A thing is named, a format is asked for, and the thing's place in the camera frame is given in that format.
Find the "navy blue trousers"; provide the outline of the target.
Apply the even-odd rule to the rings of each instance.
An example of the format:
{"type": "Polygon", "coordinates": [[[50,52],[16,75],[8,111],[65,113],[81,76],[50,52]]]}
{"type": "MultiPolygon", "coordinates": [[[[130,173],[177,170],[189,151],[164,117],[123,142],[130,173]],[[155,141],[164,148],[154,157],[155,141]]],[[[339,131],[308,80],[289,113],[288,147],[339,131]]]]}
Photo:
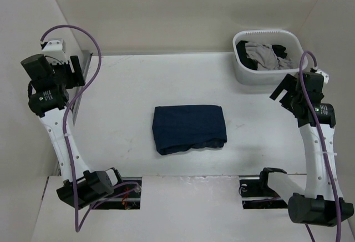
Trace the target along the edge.
{"type": "Polygon", "coordinates": [[[227,143],[225,118],[218,105],[155,107],[152,131],[156,151],[162,156],[191,149],[220,149],[227,143]]]}

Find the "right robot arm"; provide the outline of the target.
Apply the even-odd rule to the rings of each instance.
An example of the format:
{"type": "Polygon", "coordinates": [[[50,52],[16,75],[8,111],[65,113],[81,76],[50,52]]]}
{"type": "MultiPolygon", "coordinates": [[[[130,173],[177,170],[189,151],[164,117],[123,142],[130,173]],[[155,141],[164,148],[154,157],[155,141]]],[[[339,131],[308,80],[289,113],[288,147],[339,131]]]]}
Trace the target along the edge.
{"type": "Polygon", "coordinates": [[[333,135],[336,124],[334,107],[322,103],[323,75],[318,73],[287,74],[271,94],[276,98],[283,90],[283,108],[297,119],[306,159],[306,187],[301,188],[279,168],[264,168],[257,188],[263,195],[273,192],[288,206],[288,215],[297,224],[333,227],[337,225],[335,197],[339,199],[341,219],[354,214],[354,206],[346,203],[339,187],[333,191],[331,180],[336,181],[333,135]]]}

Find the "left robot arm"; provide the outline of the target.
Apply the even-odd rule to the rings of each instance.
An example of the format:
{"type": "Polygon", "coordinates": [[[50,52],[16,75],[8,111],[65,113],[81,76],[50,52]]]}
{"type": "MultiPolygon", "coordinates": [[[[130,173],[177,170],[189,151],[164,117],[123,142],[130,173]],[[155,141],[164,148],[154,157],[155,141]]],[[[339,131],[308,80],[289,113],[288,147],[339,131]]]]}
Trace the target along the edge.
{"type": "Polygon", "coordinates": [[[58,198],[82,209],[109,195],[124,192],[124,182],[114,168],[93,171],[85,164],[74,141],[73,115],[68,108],[68,90],[85,85],[77,56],[67,63],[50,64],[44,54],[35,54],[21,61],[30,77],[28,98],[30,110],[38,116],[52,142],[62,175],[63,186],[58,198]]]}

